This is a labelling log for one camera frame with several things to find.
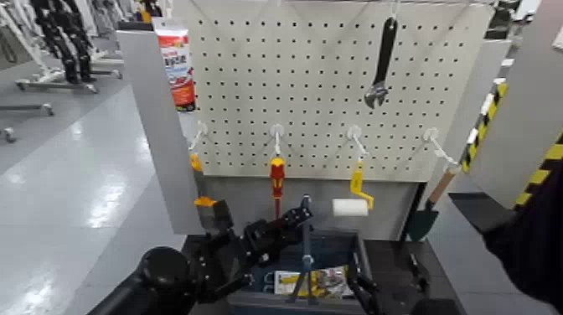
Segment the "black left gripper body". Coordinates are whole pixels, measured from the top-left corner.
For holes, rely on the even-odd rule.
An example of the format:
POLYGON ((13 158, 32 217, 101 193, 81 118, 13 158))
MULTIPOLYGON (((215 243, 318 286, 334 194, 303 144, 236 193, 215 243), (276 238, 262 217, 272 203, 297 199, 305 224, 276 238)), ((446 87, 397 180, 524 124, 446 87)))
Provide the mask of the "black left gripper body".
POLYGON ((194 275, 198 303, 206 302, 206 293, 214 284, 233 281, 259 262, 250 262, 245 251, 245 235, 237 235, 230 228, 217 235, 193 238, 194 275))

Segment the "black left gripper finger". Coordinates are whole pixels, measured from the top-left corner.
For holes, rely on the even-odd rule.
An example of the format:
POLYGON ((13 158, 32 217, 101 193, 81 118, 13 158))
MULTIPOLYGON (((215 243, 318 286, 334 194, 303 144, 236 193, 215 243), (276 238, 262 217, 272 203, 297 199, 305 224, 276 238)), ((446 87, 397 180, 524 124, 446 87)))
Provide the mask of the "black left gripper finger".
POLYGON ((244 274, 233 281, 227 281, 223 284, 214 284, 206 293, 206 302, 217 302, 220 299, 229 296, 231 293, 239 291, 243 287, 248 287, 254 282, 251 274, 244 274))
POLYGON ((245 227, 245 251, 250 262, 278 261, 290 245, 302 240, 302 226, 313 217, 309 208, 288 210, 280 218, 266 222, 264 219, 245 227))

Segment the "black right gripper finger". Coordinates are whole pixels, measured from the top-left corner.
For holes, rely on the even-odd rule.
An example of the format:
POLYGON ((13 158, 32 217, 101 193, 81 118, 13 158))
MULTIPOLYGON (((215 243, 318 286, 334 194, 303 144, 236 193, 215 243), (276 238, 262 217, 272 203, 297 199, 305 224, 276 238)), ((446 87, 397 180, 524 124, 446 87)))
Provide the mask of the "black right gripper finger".
POLYGON ((380 305, 377 297, 378 287, 373 280, 361 272, 359 258, 356 253, 349 255, 347 284, 366 314, 380 314, 380 305))
POLYGON ((413 287, 421 294, 428 296, 430 294, 431 285, 429 271, 419 262, 414 253, 407 255, 406 263, 412 276, 413 287))

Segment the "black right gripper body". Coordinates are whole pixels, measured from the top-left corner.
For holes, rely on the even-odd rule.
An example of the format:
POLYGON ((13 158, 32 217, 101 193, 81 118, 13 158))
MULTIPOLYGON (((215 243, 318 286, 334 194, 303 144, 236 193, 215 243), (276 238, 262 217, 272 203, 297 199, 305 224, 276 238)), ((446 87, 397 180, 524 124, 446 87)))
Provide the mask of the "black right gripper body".
POLYGON ((393 293, 381 298, 380 314, 461 315, 462 312, 452 299, 393 293))

